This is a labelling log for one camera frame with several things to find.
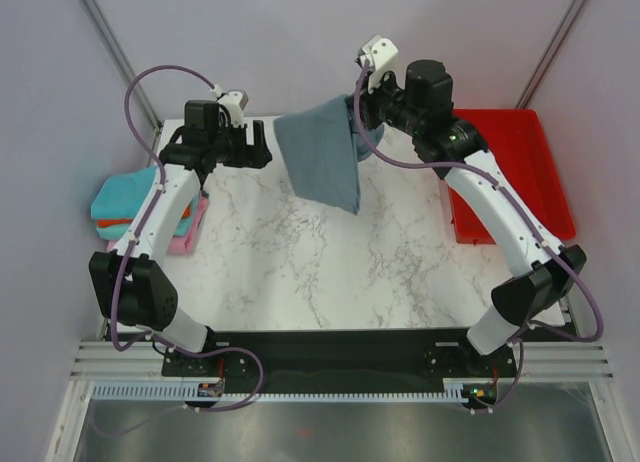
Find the teal folded t shirt top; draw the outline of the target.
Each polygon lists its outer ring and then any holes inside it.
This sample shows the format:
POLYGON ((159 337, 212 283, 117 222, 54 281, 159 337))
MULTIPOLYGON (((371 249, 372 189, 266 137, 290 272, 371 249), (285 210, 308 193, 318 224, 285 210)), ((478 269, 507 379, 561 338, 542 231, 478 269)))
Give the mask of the teal folded t shirt top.
POLYGON ((151 166, 109 177, 91 203, 91 219, 133 220, 151 190, 156 172, 157 168, 151 166))

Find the orange folded t shirt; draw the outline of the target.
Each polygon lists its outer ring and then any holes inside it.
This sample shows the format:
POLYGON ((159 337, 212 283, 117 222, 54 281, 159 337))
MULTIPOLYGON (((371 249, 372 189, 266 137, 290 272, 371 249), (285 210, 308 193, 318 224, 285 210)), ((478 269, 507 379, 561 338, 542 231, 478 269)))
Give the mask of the orange folded t shirt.
MULTIPOLYGON (((187 206, 183 212, 181 217, 182 220, 188 219, 191 216, 192 209, 190 206, 187 206)), ((128 225, 132 222, 130 218, 120 218, 120 219, 99 219, 96 221, 96 224, 99 228, 107 228, 111 226, 117 225, 128 225)))

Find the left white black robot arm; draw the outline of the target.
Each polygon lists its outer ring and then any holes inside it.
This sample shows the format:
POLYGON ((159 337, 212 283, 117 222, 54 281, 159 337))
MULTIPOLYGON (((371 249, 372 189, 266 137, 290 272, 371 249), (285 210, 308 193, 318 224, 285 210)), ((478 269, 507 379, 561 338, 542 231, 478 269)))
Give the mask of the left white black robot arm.
POLYGON ((209 329, 179 306, 177 289, 163 270, 184 209, 197 199, 207 177, 223 165, 261 169, 272 160, 264 123, 244 121, 244 92, 217 100, 190 100, 182 126, 157 158, 157 172, 132 226, 108 252, 96 252, 89 272, 111 339, 120 325, 143 337, 158 338, 185 352, 185 364, 208 375, 219 364, 219 351, 206 342, 209 329))

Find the grey-blue t shirt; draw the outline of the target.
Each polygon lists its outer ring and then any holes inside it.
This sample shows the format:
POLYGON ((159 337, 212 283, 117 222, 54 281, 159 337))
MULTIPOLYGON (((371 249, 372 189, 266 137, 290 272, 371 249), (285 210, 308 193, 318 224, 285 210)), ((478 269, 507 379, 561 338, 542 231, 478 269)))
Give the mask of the grey-blue t shirt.
POLYGON ((358 132, 350 96, 281 116, 274 133, 296 196, 359 213, 359 163, 372 151, 358 132))

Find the left aluminium corner post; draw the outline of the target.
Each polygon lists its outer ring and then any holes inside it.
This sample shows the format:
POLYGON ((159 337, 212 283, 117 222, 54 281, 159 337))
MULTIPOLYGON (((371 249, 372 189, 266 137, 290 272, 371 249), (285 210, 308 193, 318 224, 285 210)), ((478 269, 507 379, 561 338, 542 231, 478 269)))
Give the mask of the left aluminium corner post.
MULTIPOLYGON (((107 20, 98 0, 79 0, 79 2, 89 18, 99 40, 106 49, 110 59, 115 64, 115 67, 125 85, 128 86, 136 77, 136 72, 123 50, 115 32, 113 31, 111 24, 107 20)), ((162 127, 161 120, 140 85, 137 85, 134 89, 132 98, 144 114, 147 122, 156 131, 159 131, 162 127)))

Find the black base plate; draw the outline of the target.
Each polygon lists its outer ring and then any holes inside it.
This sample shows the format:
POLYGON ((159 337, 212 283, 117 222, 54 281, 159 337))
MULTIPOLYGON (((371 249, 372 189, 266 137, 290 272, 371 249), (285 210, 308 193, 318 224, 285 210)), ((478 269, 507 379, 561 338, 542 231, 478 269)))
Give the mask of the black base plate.
POLYGON ((465 329, 216 332, 206 357, 166 354, 165 377, 222 376, 240 395, 351 396, 434 393, 442 381, 505 381, 516 373, 512 349, 480 356, 465 329))

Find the red plastic bin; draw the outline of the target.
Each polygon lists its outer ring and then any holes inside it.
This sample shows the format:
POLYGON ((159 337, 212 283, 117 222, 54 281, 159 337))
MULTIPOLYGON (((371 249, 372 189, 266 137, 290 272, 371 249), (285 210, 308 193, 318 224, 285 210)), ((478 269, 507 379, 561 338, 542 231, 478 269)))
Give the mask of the red plastic bin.
POLYGON ((543 127, 530 109, 456 109, 485 138, 499 167, 533 214, 555 236, 576 228, 543 127))

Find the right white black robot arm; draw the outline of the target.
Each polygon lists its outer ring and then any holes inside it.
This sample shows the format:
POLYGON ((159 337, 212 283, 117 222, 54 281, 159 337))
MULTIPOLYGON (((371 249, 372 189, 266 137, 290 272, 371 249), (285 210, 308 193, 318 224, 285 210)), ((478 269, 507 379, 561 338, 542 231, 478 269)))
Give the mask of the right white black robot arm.
POLYGON ((433 170, 471 207, 505 256, 511 277, 492 290, 491 306, 467 330, 457 353, 465 373, 481 375, 493 365, 493 352, 540 326, 537 315, 573 287, 593 298, 580 277, 586 254, 578 245, 565 245, 533 215, 478 129, 454 116, 453 81, 442 63, 413 63, 408 87, 421 90, 416 97, 372 57, 360 56, 357 63, 354 118, 365 146, 392 166, 433 170), (411 136, 418 161, 393 159, 373 144, 368 133, 383 124, 411 136))

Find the pink folded t shirt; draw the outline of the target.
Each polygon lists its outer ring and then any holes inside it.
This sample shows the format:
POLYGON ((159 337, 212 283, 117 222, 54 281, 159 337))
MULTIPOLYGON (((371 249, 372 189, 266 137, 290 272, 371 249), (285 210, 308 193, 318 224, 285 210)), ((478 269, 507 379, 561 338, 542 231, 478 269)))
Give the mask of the pink folded t shirt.
MULTIPOLYGON (((190 215, 180 221, 169 244, 168 253, 170 255, 187 255, 192 252, 196 244, 200 223, 208 205, 208 198, 202 195, 199 196, 198 200, 192 201, 189 206, 190 215)), ((103 240, 108 242, 108 249, 111 250, 128 229, 128 224, 120 224, 105 228, 97 227, 97 232, 103 240)))

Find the aluminium corner post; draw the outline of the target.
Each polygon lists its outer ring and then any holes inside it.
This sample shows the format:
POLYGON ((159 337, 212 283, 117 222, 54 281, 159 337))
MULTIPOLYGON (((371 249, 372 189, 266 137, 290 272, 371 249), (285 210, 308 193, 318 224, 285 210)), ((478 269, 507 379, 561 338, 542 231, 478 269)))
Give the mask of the aluminium corner post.
MULTIPOLYGON (((79 2, 89 18, 99 40, 106 49, 110 59, 115 64, 115 67, 125 85, 128 86, 136 77, 136 72, 123 50, 115 32, 113 31, 111 24, 107 20, 98 0, 79 0, 79 2)), ((132 98, 144 114, 147 122, 156 131, 159 131, 162 127, 161 120, 140 85, 137 85, 134 89, 132 98)))
POLYGON ((533 72, 529 76, 515 109, 527 109, 539 91, 553 63, 566 44, 573 29, 578 24, 582 14, 589 5, 590 0, 570 0, 560 21, 545 46, 533 72))

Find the aluminium rail frame front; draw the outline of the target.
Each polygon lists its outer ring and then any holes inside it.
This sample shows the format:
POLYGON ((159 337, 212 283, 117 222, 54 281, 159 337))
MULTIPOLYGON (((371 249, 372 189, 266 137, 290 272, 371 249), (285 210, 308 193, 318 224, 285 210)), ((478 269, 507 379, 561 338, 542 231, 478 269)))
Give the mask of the aluminium rail frame front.
POLYGON ((207 383, 228 399, 260 402, 417 402, 461 405, 474 387, 498 383, 587 385, 616 461, 635 461, 639 442, 623 418, 600 343, 529 337, 488 356, 461 348, 457 329, 340 332, 220 332, 205 358, 140 342, 123 353, 84 342, 46 457, 70 461, 95 399, 209 404, 207 383))

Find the right aluminium corner post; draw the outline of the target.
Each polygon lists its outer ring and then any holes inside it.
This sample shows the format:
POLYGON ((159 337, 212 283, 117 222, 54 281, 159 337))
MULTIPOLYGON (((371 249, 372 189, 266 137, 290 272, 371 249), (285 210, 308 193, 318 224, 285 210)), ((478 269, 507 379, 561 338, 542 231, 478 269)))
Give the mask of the right aluminium corner post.
POLYGON ((573 29, 578 24, 582 14, 589 5, 590 0, 570 0, 560 21, 545 46, 533 72, 529 76, 515 109, 527 109, 539 91, 553 63, 566 44, 573 29))

